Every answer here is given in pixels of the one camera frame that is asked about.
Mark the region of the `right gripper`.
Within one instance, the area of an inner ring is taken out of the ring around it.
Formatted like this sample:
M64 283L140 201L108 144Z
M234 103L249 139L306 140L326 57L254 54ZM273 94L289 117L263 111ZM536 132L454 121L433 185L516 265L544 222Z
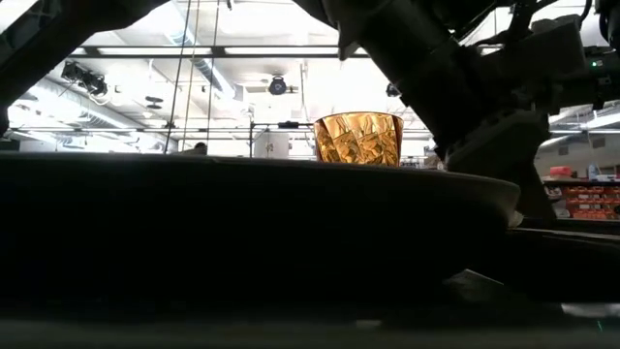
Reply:
M556 214L534 167L540 145L549 139L547 117L534 111L495 114L446 151L451 172L503 179L521 189L520 212L529 218Z

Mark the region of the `dark grey round plate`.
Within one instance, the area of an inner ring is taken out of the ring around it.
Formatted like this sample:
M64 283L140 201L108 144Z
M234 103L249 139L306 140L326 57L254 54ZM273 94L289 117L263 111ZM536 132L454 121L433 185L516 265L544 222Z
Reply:
M407 298L469 267L519 194L368 165L4 153L0 298Z

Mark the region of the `black plastic tray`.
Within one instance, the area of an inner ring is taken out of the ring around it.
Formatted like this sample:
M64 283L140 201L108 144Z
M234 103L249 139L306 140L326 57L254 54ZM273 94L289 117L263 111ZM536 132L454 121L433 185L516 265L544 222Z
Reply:
M577 232L510 232L501 279L537 301L620 302L620 238Z

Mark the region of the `shelf with red bins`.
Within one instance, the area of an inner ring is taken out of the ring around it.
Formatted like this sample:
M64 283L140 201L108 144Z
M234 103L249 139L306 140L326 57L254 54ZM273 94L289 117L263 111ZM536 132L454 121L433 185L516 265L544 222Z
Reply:
M558 218L620 221L620 174L579 177L571 167L551 167L542 177Z

